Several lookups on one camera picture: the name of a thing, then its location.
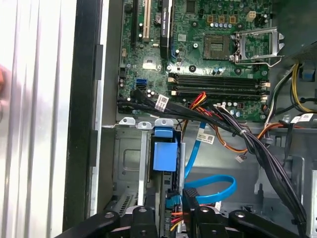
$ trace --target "black cable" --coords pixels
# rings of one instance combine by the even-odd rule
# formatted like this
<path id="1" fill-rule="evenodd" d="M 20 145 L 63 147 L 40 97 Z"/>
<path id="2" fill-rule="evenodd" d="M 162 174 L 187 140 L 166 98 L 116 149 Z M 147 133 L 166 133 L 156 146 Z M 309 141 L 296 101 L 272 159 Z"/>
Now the black cable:
<path id="1" fill-rule="evenodd" d="M 299 99 L 300 103 L 306 103 L 306 102 L 315 102 L 317 103 L 317 99 L 316 98 L 300 98 Z M 293 109 L 294 106 L 293 105 L 290 105 L 289 107 L 285 108 L 285 109 L 281 109 L 281 110 L 278 110 L 275 115 L 281 115 L 285 112 L 288 112 L 289 110 Z"/>

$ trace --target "barcode label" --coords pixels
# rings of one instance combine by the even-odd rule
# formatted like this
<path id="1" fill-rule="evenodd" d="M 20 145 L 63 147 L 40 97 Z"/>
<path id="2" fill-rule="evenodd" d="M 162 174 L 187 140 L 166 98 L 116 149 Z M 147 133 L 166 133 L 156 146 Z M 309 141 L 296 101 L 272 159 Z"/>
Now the barcode label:
<path id="1" fill-rule="evenodd" d="M 214 136 L 209 135 L 209 134 L 205 134 L 204 129 L 199 128 L 196 140 L 212 145 L 213 141 L 214 141 Z"/>
<path id="2" fill-rule="evenodd" d="M 160 94 L 158 96 L 158 100 L 157 100 L 157 103 L 155 104 L 155 109 L 161 111 L 161 112 L 164 112 L 165 111 L 165 108 L 166 108 L 166 105 L 167 105 L 167 102 L 168 102 L 168 97 Z"/>

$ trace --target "capacitor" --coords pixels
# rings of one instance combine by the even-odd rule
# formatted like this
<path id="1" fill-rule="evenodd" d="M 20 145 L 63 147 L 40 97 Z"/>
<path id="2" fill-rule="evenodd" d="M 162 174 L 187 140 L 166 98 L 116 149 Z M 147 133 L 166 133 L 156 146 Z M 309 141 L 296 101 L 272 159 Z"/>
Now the capacitor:
<path id="1" fill-rule="evenodd" d="M 217 73 L 218 73 L 218 69 L 217 69 L 217 68 L 214 68 L 213 71 L 212 71 L 212 74 L 215 75 L 215 74 L 217 74 Z"/>

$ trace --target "connector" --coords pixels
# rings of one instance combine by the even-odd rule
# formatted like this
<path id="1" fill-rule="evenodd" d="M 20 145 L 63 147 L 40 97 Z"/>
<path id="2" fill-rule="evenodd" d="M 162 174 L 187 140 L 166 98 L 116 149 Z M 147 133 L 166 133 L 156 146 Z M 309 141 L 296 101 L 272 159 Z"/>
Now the connector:
<path id="1" fill-rule="evenodd" d="M 256 11 L 249 11 L 246 20 L 248 22 L 253 22 L 256 17 L 257 17 L 257 12 Z"/>
<path id="2" fill-rule="evenodd" d="M 144 27 L 143 27 L 143 40 L 150 40 L 150 24 L 151 24 L 151 1 L 145 0 L 144 5 Z"/>

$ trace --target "ribbed metal surface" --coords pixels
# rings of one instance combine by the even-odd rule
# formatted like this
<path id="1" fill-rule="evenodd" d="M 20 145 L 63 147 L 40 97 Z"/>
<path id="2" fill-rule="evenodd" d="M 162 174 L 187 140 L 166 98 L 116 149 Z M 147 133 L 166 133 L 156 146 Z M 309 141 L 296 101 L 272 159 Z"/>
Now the ribbed metal surface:
<path id="1" fill-rule="evenodd" d="M 76 0 L 0 0 L 0 237 L 62 231 Z"/>

